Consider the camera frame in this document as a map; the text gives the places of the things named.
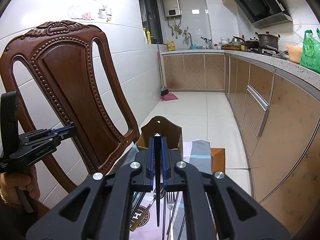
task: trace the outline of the range hood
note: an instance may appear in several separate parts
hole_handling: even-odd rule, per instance
[[[292,22],[281,0],[235,0],[235,2],[257,29]]]

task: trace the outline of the pink dustpan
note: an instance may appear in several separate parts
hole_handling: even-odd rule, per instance
[[[176,99],[179,99],[177,98],[174,94],[172,93],[168,93],[164,96],[161,96],[161,99],[164,100],[164,101],[169,101],[169,100],[176,100]]]

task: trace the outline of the silver spoon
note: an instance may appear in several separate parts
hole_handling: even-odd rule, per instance
[[[160,183],[160,199],[162,199],[164,197],[165,191],[164,191],[164,187],[163,187],[163,183]],[[156,201],[156,189],[153,191],[153,200],[150,202],[150,204],[147,206],[147,208],[145,209],[145,211],[141,214],[141,216],[133,223],[133,225],[130,227],[130,231],[133,232],[138,224],[140,223],[140,221],[142,220],[142,218],[145,216],[145,214],[148,212],[148,210],[151,208],[152,204]]]

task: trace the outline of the wall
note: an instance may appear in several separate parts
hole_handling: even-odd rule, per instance
[[[221,41],[221,37],[232,39],[233,36],[238,36],[236,3],[233,0],[227,4],[223,4],[222,0],[206,0],[206,3],[209,11],[212,43],[218,43]]]
[[[270,34],[281,35],[281,39],[279,40],[280,50],[286,50],[286,44],[302,46],[305,30],[311,29],[315,34],[316,29],[320,28],[319,21],[306,0],[282,0],[282,2],[292,17],[292,23],[255,29],[243,11],[238,7],[237,21],[239,34],[244,34],[246,39],[249,39],[255,36],[254,33],[256,31],[258,33],[269,31]]]
[[[158,8],[160,14],[161,28],[164,43],[167,41],[174,41],[176,49],[188,48],[191,45],[190,39],[185,39],[182,35],[178,35],[178,39],[171,35],[171,28],[168,27],[167,19],[164,17],[162,0],[158,1]],[[189,27],[189,32],[192,36],[193,45],[205,46],[205,42],[200,37],[210,39],[210,26],[207,15],[207,5],[205,0],[179,0],[180,9],[182,11],[182,19],[180,29],[183,31],[185,26]],[[192,14],[192,9],[198,8],[199,14]],[[174,25],[173,20],[169,22],[171,26]]]
[[[139,0],[99,1],[112,8],[112,21],[107,23],[97,15],[92,21],[74,21],[97,25],[106,33],[124,95],[140,125],[160,100],[157,48],[156,45],[145,44]],[[67,9],[70,5],[81,2],[83,0],[12,0],[0,18],[0,51],[4,50],[12,38],[46,21],[71,20]],[[116,127],[121,133],[125,133],[127,126],[111,93],[97,45],[92,46],[92,56],[97,86],[104,106]],[[21,63],[15,63],[14,75],[36,128],[61,127],[59,119]],[[74,183],[78,185],[85,179],[88,172],[71,139],[63,141],[54,156]],[[67,192],[57,183],[43,162],[37,163],[36,167],[41,191],[40,201],[52,208]]]

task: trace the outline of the stove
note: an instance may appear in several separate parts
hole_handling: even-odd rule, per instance
[[[284,55],[280,51],[275,51],[271,49],[262,49],[262,48],[250,48],[246,50],[247,52],[256,53],[256,54],[262,54],[262,55],[268,55],[272,57],[277,57],[281,59],[288,60],[289,58],[286,57],[287,55]]]

